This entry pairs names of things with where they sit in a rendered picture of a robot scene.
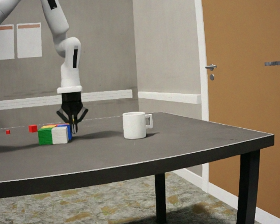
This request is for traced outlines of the white mug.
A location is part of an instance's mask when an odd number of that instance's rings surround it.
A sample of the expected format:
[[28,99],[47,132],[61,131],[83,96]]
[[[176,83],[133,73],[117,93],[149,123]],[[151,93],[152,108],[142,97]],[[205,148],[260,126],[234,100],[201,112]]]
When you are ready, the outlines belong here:
[[[149,125],[146,125],[146,118]],[[132,112],[123,114],[124,137],[127,139],[139,139],[146,136],[146,129],[153,128],[152,114],[144,112]]]

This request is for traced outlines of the green cube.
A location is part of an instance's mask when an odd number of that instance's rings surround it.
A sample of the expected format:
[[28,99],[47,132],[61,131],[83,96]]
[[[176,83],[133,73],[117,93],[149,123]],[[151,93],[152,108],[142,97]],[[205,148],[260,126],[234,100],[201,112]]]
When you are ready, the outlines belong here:
[[53,144],[52,141],[52,128],[40,128],[38,130],[39,145]]

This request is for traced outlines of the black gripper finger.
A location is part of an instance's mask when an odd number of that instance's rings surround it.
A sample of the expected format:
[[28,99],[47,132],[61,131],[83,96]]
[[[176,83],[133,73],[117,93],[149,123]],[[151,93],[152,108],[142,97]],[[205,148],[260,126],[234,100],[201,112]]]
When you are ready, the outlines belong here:
[[62,108],[60,108],[60,109],[57,111],[57,114],[60,116],[60,118],[61,118],[65,123],[70,124],[71,133],[74,134],[73,118],[72,118],[72,116],[71,116],[71,110],[70,110],[70,107],[69,107],[69,106],[67,107],[67,112],[68,112],[68,118],[69,118],[69,120],[63,115],[63,110],[62,110]]
[[82,112],[83,114],[81,115],[81,117],[79,119],[77,119],[77,106],[74,106],[74,134],[76,134],[78,132],[78,126],[77,123],[81,122],[83,120],[83,118],[85,117],[85,115],[88,112],[88,108],[85,108],[84,106],[82,107]]

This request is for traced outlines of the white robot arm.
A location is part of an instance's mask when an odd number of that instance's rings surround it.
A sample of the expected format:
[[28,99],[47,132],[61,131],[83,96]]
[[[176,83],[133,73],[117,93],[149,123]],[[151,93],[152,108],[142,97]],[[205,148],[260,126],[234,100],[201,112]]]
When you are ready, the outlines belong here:
[[[0,0],[0,24],[10,15],[21,0]],[[58,93],[81,92],[79,81],[79,62],[81,43],[75,38],[67,37],[68,22],[58,0],[41,0],[46,22],[52,32],[55,49],[59,56],[65,58],[61,65],[61,88]]]

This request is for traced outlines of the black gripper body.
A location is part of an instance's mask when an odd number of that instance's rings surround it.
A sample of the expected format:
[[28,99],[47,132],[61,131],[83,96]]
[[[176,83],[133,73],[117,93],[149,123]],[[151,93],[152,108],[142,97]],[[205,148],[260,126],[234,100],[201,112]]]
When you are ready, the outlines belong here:
[[[72,101],[72,102],[69,102]],[[67,107],[70,107],[71,115],[74,115],[74,106],[77,106],[77,114],[81,111],[83,103],[81,101],[81,92],[62,93],[62,110],[68,115]]]

